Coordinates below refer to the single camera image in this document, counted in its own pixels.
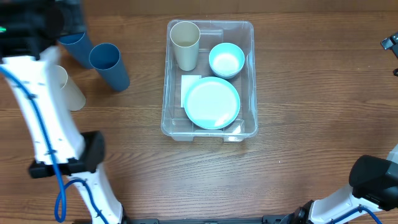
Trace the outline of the dark blue cup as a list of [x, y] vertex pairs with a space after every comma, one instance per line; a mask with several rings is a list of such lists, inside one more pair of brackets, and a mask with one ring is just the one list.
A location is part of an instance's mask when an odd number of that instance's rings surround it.
[[93, 68], [89, 61], [93, 44], [86, 32], [66, 35], [60, 37], [58, 41], [82, 67], [87, 69]]
[[124, 91], [130, 79], [119, 49], [111, 43], [96, 45], [89, 54], [91, 66], [114, 91]]

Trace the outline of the cream cup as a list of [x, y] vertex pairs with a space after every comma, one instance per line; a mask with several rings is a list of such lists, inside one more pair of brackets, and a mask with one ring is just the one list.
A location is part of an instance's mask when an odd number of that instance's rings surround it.
[[68, 109], [70, 111], [81, 110], [86, 104], [84, 94], [63, 67], [56, 65], [55, 68]]
[[189, 21], [176, 23], [170, 31], [170, 39], [178, 66], [183, 71], [193, 70], [197, 65], [200, 29]]

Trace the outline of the dark blue cup front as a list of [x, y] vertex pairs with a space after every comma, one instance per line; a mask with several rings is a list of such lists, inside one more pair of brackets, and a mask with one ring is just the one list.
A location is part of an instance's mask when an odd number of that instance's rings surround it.
[[124, 91], [130, 79], [119, 49], [111, 43], [96, 45], [89, 54], [91, 66], [114, 91]]

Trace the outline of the cream cup front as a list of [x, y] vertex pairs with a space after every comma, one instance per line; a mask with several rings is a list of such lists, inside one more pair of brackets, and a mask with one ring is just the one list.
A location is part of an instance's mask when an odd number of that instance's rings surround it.
[[200, 29], [189, 21], [176, 23], [170, 31], [170, 39], [178, 66], [183, 71], [193, 70], [197, 65]]

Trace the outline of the light blue bowl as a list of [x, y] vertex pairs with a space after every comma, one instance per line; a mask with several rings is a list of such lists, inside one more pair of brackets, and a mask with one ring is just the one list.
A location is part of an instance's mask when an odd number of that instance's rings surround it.
[[245, 55], [239, 46], [224, 42], [210, 50], [208, 60], [212, 72], [239, 73], [244, 67]]

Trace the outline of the light blue plate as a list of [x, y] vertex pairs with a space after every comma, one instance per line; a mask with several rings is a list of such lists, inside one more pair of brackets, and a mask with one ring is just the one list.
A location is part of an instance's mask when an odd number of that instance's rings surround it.
[[228, 81], [218, 77], [201, 78], [188, 88], [183, 107], [196, 126], [223, 129], [230, 125], [240, 111], [240, 96]]

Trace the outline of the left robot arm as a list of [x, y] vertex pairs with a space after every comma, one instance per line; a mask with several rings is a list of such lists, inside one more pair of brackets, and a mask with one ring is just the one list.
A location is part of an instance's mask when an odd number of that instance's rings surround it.
[[66, 189], [74, 185], [93, 223], [128, 223], [104, 171], [104, 136], [99, 131], [79, 132], [56, 71], [60, 59], [57, 40], [85, 29], [80, 1], [2, 1], [1, 74], [16, 97], [34, 143], [30, 176], [57, 178], [56, 220], [64, 221]]

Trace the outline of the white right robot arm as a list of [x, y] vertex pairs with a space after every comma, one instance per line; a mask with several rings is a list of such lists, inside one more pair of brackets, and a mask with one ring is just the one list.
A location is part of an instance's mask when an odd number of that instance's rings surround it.
[[353, 165], [349, 183], [330, 196], [309, 201], [282, 223], [348, 223], [369, 214], [397, 208], [397, 148], [381, 159], [363, 155]]

